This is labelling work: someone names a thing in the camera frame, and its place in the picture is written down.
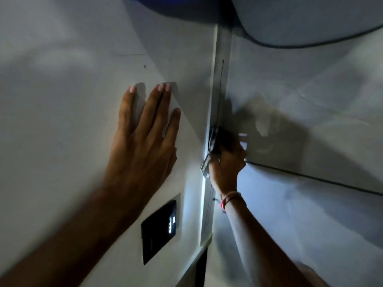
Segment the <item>grey cloth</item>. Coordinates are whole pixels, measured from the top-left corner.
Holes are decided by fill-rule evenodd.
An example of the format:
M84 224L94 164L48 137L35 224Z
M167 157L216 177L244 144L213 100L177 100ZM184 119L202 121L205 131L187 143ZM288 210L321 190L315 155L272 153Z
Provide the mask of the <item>grey cloth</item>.
M220 155L222 140L223 128L217 124L213 125L208 140L208 152L200 167L200 171L204 178L209 178L209 162L211 160L211 154Z

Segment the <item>person's right forearm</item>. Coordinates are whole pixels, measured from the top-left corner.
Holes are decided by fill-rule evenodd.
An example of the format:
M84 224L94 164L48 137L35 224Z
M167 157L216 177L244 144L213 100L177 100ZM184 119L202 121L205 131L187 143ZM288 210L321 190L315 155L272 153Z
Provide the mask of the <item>person's right forearm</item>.
M314 287L242 201L229 202L226 214L252 286Z

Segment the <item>person's left hand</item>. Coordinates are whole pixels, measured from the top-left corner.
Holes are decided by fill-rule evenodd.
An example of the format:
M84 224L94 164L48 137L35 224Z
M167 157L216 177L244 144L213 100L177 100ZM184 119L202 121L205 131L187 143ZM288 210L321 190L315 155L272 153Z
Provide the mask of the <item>person's left hand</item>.
M151 91L137 125L133 121L130 129L117 127L102 191L114 206L145 205L166 179L168 161L176 148L181 111L174 109L162 137L153 137L151 129L164 91L163 83Z

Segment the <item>person's left forearm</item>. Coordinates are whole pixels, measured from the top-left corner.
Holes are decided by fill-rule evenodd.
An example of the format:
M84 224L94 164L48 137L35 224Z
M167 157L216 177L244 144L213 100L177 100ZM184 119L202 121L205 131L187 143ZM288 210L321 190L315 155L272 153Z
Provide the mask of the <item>person's left forearm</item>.
M53 236L0 278L0 287L79 287L138 219L153 192L103 188Z

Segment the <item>white wall conduit strip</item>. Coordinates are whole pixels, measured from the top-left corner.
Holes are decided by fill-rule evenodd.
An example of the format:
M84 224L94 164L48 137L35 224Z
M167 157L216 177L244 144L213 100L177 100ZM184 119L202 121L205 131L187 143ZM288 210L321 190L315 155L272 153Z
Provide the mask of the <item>white wall conduit strip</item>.
M224 101L226 95L228 62L231 53L232 30L217 24L214 29L214 47L211 71L211 91L209 96L209 111L206 126L205 158L210 150L209 139L213 127L222 123ZM202 214L200 229L200 246L209 245L212 237L213 214L216 193L208 176L203 174Z

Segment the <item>person's right hand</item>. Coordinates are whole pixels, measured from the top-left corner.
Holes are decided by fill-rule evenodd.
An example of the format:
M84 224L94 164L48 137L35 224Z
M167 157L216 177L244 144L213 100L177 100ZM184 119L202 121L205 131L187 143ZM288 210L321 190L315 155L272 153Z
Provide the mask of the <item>person's right hand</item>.
M237 191L237 177L245 167L246 151L239 138L227 130L218 131L214 151L209 154L209 178L215 191L223 198Z

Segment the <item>black wall switch panel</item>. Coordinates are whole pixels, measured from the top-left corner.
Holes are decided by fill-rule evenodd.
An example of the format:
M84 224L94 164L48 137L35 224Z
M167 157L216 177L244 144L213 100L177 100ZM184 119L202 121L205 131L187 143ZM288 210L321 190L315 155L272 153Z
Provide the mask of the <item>black wall switch panel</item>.
M176 234L177 201L170 200L141 223L142 259L146 265Z

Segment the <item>red thread wrist band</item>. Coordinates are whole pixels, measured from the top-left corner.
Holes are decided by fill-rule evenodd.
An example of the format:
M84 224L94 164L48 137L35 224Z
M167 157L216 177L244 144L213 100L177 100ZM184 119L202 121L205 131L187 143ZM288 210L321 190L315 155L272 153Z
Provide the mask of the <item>red thread wrist band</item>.
M240 200L247 206L240 192L231 191L226 196L221 196L221 200L219 201L219 207L223 213L226 213L226 205L233 200Z

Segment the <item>blue object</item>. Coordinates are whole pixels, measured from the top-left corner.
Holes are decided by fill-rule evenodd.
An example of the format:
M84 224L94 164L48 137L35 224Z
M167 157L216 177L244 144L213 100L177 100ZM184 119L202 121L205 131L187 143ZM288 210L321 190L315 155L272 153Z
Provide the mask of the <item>blue object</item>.
M163 14L217 12L230 0L129 0Z

